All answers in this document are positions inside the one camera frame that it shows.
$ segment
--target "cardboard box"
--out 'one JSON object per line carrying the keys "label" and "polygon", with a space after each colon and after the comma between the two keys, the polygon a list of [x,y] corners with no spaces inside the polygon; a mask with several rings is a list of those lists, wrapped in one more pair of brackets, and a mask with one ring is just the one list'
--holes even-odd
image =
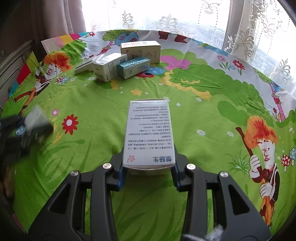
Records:
{"label": "cardboard box", "polygon": [[145,57],[151,60],[152,64],[160,62],[161,45],[156,41],[136,41],[122,43],[120,51],[122,54],[127,54],[128,60]]}
{"label": "cardboard box", "polygon": [[170,111],[168,102],[159,99],[130,102],[123,166],[135,170],[156,171],[175,165]]}
{"label": "cardboard box", "polygon": [[100,60],[93,63],[94,73],[97,79],[104,82],[118,76],[117,65],[127,61],[127,55],[121,53],[110,54]]}
{"label": "cardboard box", "polygon": [[119,77],[125,80],[149,69],[150,59],[143,57],[134,58],[117,65],[117,73]]}

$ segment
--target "orange hair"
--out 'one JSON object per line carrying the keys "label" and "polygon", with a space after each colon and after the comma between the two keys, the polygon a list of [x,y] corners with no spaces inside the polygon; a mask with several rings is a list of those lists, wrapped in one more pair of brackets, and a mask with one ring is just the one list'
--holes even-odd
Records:
{"label": "orange hair", "polygon": [[253,149],[258,146],[257,141],[260,139],[278,142],[278,137],[274,129],[267,125],[266,121],[260,116],[250,116],[247,122],[247,130],[244,135],[246,145]]}
{"label": "orange hair", "polygon": [[45,64],[55,64],[62,71],[67,71],[72,68],[70,57],[65,52],[54,52],[45,56]]}

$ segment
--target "white glove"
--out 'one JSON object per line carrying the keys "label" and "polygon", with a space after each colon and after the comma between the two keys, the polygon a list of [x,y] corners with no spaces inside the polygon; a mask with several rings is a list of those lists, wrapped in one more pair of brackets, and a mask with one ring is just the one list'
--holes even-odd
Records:
{"label": "white glove", "polygon": [[40,66],[39,69],[36,71],[36,75],[39,76],[42,71],[43,71],[43,66]]}
{"label": "white glove", "polygon": [[250,157],[250,166],[252,169],[252,172],[258,172],[257,168],[260,167],[260,161],[256,155],[253,155]]}
{"label": "white glove", "polygon": [[41,83],[39,81],[36,81],[34,87],[38,91],[41,88]]}
{"label": "white glove", "polygon": [[272,185],[269,182],[262,184],[259,190],[261,198],[263,199],[264,197],[270,196],[271,191]]}

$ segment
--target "tablecloth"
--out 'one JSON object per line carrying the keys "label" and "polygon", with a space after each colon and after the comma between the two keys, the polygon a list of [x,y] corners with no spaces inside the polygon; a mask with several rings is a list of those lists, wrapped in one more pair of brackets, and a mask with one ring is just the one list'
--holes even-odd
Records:
{"label": "tablecloth", "polygon": [[[160,63],[150,70],[107,83],[93,72],[74,74],[81,61],[139,40],[162,46]],[[39,105],[54,126],[46,144],[16,166],[14,209],[25,229],[71,170],[91,171],[120,152],[129,101],[148,98],[169,102],[178,152],[205,171],[228,171],[274,234],[296,203],[295,98],[227,52],[181,35],[140,30],[85,33],[48,54],[43,70],[37,66],[6,103],[2,116],[26,115]],[[123,190],[112,193],[119,240],[178,240],[186,199],[170,173],[128,175]],[[208,192],[209,230],[211,200]]]}

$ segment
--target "screw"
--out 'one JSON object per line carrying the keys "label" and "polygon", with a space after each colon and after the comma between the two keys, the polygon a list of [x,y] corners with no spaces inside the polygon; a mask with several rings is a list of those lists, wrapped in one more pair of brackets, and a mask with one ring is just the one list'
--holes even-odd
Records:
{"label": "screw", "polygon": [[112,167],[112,164],[109,162],[103,164],[104,169],[110,169],[111,167]]}
{"label": "screw", "polygon": [[73,176],[73,177],[76,177],[78,175],[79,171],[77,170],[73,170],[70,172],[70,175]]}
{"label": "screw", "polygon": [[220,172],[220,176],[221,176],[221,177],[228,177],[229,174],[228,174],[228,172],[226,172],[226,171],[222,171],[222,172]]}
{"label": "screw", "polygon": [[196,166],[194,164],[192,164],[192,163],[187,164],[186,167],[187,167],[188,170],[194,170],[196,168]]}

